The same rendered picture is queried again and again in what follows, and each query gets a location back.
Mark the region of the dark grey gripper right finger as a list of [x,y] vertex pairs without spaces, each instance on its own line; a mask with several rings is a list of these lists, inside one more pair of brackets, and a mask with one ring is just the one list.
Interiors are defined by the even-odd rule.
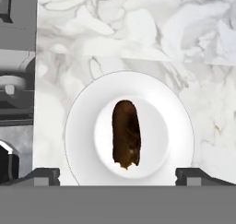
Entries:
[[211,177],[199,168],[177,168],[175,176],[177,186],[233,186],[233,183]]

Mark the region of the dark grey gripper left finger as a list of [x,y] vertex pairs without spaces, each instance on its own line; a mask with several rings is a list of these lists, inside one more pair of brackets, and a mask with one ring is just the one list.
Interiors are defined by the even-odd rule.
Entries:
[[25,177],[10,182],[19,186],[59,186],[60,170],[58,168],[37,168]]

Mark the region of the black rounded object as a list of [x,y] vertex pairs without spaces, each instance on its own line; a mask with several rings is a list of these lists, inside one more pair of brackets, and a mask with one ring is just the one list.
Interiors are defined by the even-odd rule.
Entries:
[[18,178],[19,153],[9,143],[0,140],[0,184],[9,183]]

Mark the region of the white round plate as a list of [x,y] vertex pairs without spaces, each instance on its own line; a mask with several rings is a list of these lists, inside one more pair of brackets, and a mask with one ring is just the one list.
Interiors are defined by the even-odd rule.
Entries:
[[[112,159],[112,111],[120,100],[134,103],[141,131],[140,163],[128,169]],[[77,96],[66,121],[65,154],[80,185],[174,185],[175,170],[192,164],[193,127],[164,83],[147,74],[115,72]]]

